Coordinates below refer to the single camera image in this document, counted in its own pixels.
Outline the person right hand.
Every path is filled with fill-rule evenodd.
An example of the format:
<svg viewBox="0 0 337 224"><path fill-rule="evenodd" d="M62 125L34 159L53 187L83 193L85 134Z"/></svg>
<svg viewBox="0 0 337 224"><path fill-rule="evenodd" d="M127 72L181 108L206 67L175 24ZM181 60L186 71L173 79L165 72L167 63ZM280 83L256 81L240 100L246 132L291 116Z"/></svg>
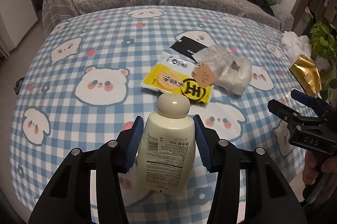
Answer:
<svg viewBox="0 0 337 224"><path fill-rule="evenodd" d="M313 185L316 178L319 176L316 170L317 159L311 151L306 151L304 160L304 169L302 172L302 180L305 185ZM323 173L336 173L337 159L336 157L329 158L322 164L321 171Z"/></svg>

